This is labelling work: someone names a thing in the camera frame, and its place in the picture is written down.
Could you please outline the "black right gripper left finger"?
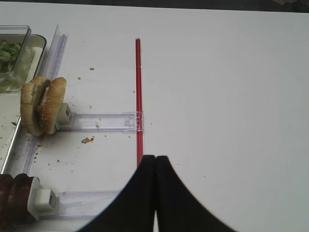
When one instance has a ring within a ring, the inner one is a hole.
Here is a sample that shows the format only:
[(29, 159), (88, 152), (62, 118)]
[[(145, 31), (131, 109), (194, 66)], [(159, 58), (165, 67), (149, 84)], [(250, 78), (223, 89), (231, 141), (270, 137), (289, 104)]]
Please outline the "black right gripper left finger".
[(144, 155), (113, 202), (81, 232), (152, 232), (154, 229), (155, 156)]

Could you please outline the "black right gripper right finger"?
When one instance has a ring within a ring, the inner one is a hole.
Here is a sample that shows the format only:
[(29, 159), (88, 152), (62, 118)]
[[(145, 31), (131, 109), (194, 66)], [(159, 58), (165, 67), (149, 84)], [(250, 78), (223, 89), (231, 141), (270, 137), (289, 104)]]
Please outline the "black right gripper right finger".
[(160, 232), (232, 232), (187, 189), (167, 156), (156, 159), (156, 214)]

